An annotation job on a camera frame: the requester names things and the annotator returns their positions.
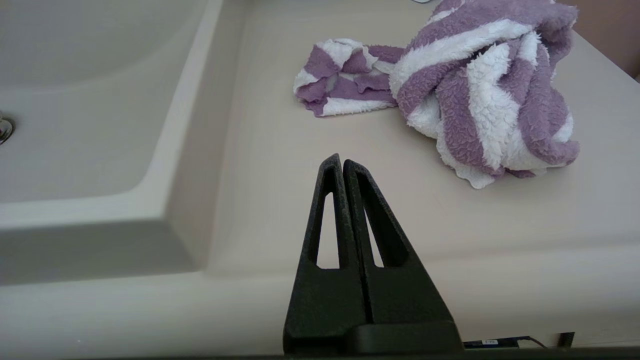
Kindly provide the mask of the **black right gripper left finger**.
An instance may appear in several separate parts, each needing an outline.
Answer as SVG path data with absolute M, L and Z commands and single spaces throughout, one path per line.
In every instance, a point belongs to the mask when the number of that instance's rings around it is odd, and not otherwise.
M 333 198 L 338 268 L 318 266 L 327 196 Z M 365 354 L 368 324 L 361 258 L 338 153 L 318 168 L 307 228 L 283 327 L 286 354 Z

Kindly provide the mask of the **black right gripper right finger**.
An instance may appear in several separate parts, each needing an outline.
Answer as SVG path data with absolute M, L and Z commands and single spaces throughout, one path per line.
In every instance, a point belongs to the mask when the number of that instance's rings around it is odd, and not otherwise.
M 453 317 L 368 169 L 343 165 L 350 221 L 374 324 L 452 324 Z

